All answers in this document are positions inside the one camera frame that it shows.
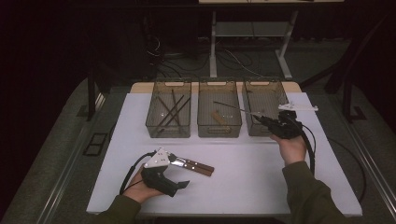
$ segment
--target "person's left hand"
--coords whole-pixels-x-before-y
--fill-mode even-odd
[[[122,195],[129,197],[138,203],[143,203],[154,196],[163,195],[163,193],[158,190],[146,186],[141,175],[142,170],[143,166],[141,166],[136,175],[134,175],[127,190],[122,193]]]

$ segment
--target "black cable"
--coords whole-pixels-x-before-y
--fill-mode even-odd
[[[165,72],[164,72],[164,71],[162,71],[161,69],[159,69],[159,68],[156,68],[156,70],[157,70],[157,72],[159,72],[159,73],[163,74],[163,76],[164,76],[164,77],[170,77],[169,75],[167,76],[167,75],[165,74]]]
[[[137,182],[131,184],[131,185],[128,186],[128,188],[126,188],[123,192],[125,192],[125,191],[126,191],[127,189],[129,189],[130,187],[133,187],[133,186],[135,186],[136,184],[138,184],[138,183],[140,183],[140,182],[142,182],[142,181],[143,181],[143,179],[141,179],[141,180],[139,180],[139,181],[137,181]]]
[[[243,70],[244,69],[243,67],[240,66],[240,64],[239,64],[239,66],[237,68],[233,68],[233,67],[230,67],[229,65],[225,64],[225,62],[223,60],[226,60],[226,59],[224,57],[220,56],[220,54],[218,54],[218,53],[216,54],[216,60],[218,60],[219,63],[221,63],[224,67],[226,67],[228,69],[231,69],[231,70],[239,71],[239,70]]]
[[[180,74],[175,68],[173,68],[173,67],[171,67],[171,66],[168,66],[168,65],[166,65],[166,64],[163,64],[163,63],[159,63],[158,65],[164,66],[164,67],[167,67],[167,68],[170,68],[170,69],[173,70],[179,77],[181,77],[181,74]]]
[[[172,64],[172,65],[178,67],[178,68],[181,69],[181,70],[192,72],[192,71],[199,71],[199,70],[203,69],[203,68],[205,67],[205,65],[206,65],[206,63],[207,63],[208,60],[209,60],[209,55],[207,55],[207,56],[205,57],[205,61],[204,61],[204,63],[203,63],[201,66],[196,67],[196,68],[189,68],[189,69],[184,68],[184,67],[182,67],[182,66],[180,66],[180,65],[178,65],[178,64],[176,64],[176,63],[172,63],[172,62],[169,62],[169,61],[164,61],[164,63],[170,63],[170,64]]]
[[[366,178],[366,173],[364,173],[364,168],[361,165],[361,162],[359,161],[359,159],[344,145],[342,145],[341,143],[335,141],[334,139],[331,139],[330,137],[327,137],[327,139],[331,140],[332,142],[334,142],[336,145],[338,145],[339,147],[342,147],[343,149],[346,150],[346,152],[349,153],[349,155],[355,160],[355,162],[359,165],[359,168],[361,169],[361,176],[363,178],[363,189],[361,190],[361,196],[359,197],[358,201],[359,203],[361,203],[363,201],[364,195],[366,194],[366,189],[367,189],[367,178]]]
[[[154,152],[146,153],[145,155],[141,156],[141,157],[134,163],[133,166],[131,166],[131,168],[129,169],[128,174],[125,176],[125,178],[124,178],[124,180],[123,180],[123,182],[122,182],[122,185],[121,185],[121,188],[120,188],[120,194],[122,194],[122,193],[126,190],[125,187],[126,187],[126,185],[128,184],[128,181],[129,181],[129,179],[131,178],[131,175],[134,173],[134,169],[136,168],[136,165],[137,165],[139,162],[141,162],[143,159],[145,159],[147,156],[150,156],[150,157],[154,156],[155,153],[156,153],[155,151],[154,151]]]
[[[304,131],[301,131],[301,136],[305,141],[306,150],[308,151],[309,155],[309,169],[311,170],[312,175],[315,175],[315,153],[312,150],[311,143],[309,142],[308,137],[306,136],[306,133]]]
[[[227,58],[225,58],[224,56],[222,56],[222,55],[220,55],[220,54],[218,54],[218,53],[217,53],[216,55],[222,57],[225,61],[227,61],[227,62],[229,62],[229,63],[234,63],[234,64],[242,65],[242,66],[245,66],[245,67],[248,67],[248,66],[253,65],[253,60],[252,60],[251,57],[248,56],[246,53],[241,53],[241,52],[239,52],[240,54],[244,55],[244,56],[248,59],[248,63],[242,63],[240,60],[238,60],[239,62],[236,62],[236,61],[235,61],[235,58],[234,58],[234,57],[236,57],[236,56],[234,55],[234,57],[233,57],[233,56],[232,56],[232,53],[231,53],[228,49],[226,49],[226,48],[220,48],[220,50],[225,51],[225,53],[226,53],[228,56],[231,56],[232,58],[231,58],[231,59],[227,59]]]
[[[246,65],[242,64],[242,63],[239,61],[239,59],[236,58],[236,56],[235,56],[233,53],[231,53],[229,50],[225,49],[225,51],[226,51],[229,55],[233,56],[233,58],[234,58],[245,70],[247,70],[249,73],[252,73],[252,74],[254,74],[254,75],[256,75],[256,76],[262,77],[262,75],[260,75],[260,74],[258,74],[258,73],[256,73],[256,72],[254,72],[254,71],[248,69],[248,68],[246,67]]]
[[[316,154],[317,153],[317,139],[315,139],[314,134],[308,127],[306,127],[305,125],[303,125],[303,127],[305,127],[311,133],[312,138],[314,139],[314,154]]]
[[[154,37],[157,41],[156,41],[156,47],[154,48],[154,47],[152,47],[151,45],[150,45],[150,42],[148,41],[148,43],[147,43],[147,52],[149,53],[149,54],[151,54],[152,56],[155,56],[155,57],[161,57],[162,55],[161,55],[161,52],[159,51],[159,49],[160,49],[160,46],[161,46],[161,41],[160,41],[160,39],[159,38],[157,38],[156,36],[154,36],[154,35],[151,35],[150,37]]]

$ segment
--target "plastic bin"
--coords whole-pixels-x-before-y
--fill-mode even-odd
[[[245,77],[242,88],[247,112],[260,112],[265,117],[277,119],[279,105],[287,104],[288,97],[280,77]],[[250,114],[246,113],[247,131],[250,136],[269,136],[271,133]]]
[[[150,137],[188,138],[190,126],[191,79],[157,78],[146,119]]]
[[[236,138],[241,130],[236,81],[232,77],[204,77],[199,81],[198,135],[200,137]]]

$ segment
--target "dark background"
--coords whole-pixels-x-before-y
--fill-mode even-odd
[[[359,41],[378,18],[391,10],[390,2],[346,1],[340,7],[301,9],[294,40]],[[282,12],[279,10],[273,17]],[[156,12],[149,27],[141,21],[145,15],[144,12],[75,10],[69,2],[62,1],[0,3],[0,218],[67,98],[91,69],[101,91],[108,91],[114,85],[150,80],[154,75],[145,50],[148,33],[160,35],[170,46],[179,43],[190,55],[195,52],[196,37],[209,36],[210,12],[179,11],[177,16],[166,20],[163,13]],[[220,14],[225,20],[230,15],[251,19],[251,15],[244,18],[237,11]],[[395,15],[393,9],[351,71],[356,84],[393,130],[396,129],[392,109],[396,103]]]

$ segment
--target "hand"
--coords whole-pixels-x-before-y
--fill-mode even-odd
[[[306,146],[301,136],[291,139],[281,139],[272,134],[270,137],[279,144],[280,155],[285,161],[285,165],[290,165],[297,161],[305,161]]]
[[[141,175],[142,170],[143,166],[141,166],[136,175],[134,175],[127,190],[122,193],[122,195],[127,196],[139,203],[143,203],[147,199],[154,196],[163,195],[163,193],[159,192],[158,190],[151,189],[146,186]]]

